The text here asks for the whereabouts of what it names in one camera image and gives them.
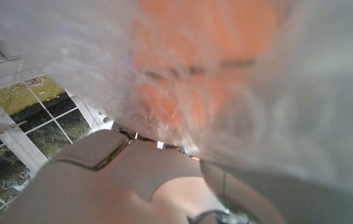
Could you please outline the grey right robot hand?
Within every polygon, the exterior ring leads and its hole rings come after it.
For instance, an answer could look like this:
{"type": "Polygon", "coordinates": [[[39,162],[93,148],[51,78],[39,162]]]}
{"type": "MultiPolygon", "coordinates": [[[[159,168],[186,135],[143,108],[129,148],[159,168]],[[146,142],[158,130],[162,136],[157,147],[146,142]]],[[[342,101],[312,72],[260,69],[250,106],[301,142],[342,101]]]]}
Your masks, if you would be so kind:
{"type": "Polygon", "coordinates": [[[46,163],[1,223],[284,223],[264,196],[211,164],[116,131],[46,163]]]}

